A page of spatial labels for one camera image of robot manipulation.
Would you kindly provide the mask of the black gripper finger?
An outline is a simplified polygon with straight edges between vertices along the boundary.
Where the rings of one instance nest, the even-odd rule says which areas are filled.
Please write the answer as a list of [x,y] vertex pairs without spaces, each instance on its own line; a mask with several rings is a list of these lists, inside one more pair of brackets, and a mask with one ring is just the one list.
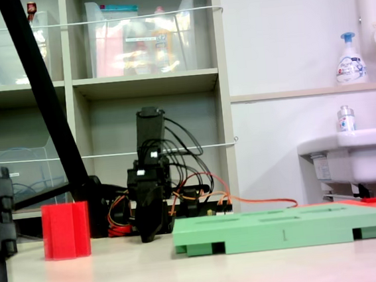
[[143,243],[152,242],[155,236],[167,226],[163,200],[153,200],[146,206],[137,203],[135,213],[136,227]]

